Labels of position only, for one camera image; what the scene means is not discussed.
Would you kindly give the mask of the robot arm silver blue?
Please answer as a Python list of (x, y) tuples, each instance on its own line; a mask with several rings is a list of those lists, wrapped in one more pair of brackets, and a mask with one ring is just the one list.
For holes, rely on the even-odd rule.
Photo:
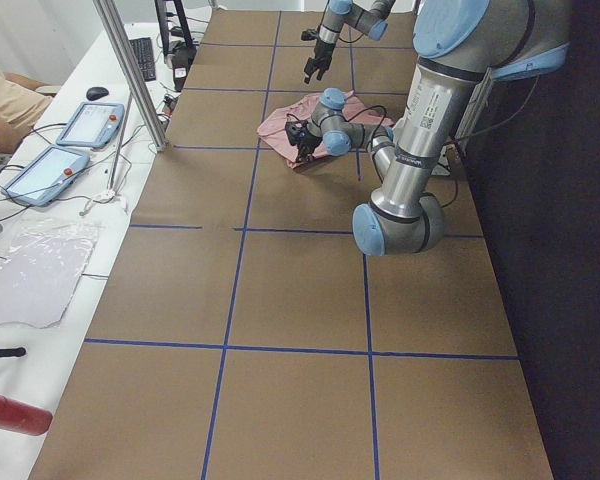
[(329, 155), (369, 153), (382, 184), (356, 207), (352, 229), (367, 256), (419, 253), (444, 233), (444, 213), (425, 187), (476, 85), (537, 77), (560, 68), (569, 46), (569, 1), (427, 1), (412, 43), (418, 54), (396, 128), (346, 120), (345, 95), (328, 88), (306, 120), (285, 125), (300, 161), (318, 145)]
[(304, 67), (304, 82), (309, 84), (316, 75), (320, 81), (329, 70), (340, 34), (345, 25), (374, 41), (384, 35), (387, 18), (394, 6), (393, 0), (374, 1), (369, 9), (364, 9), (351, 0), (330, 0), (316, 29), (306, 29), (301, 33), (302, 41), (314, 41), (313, 56)]

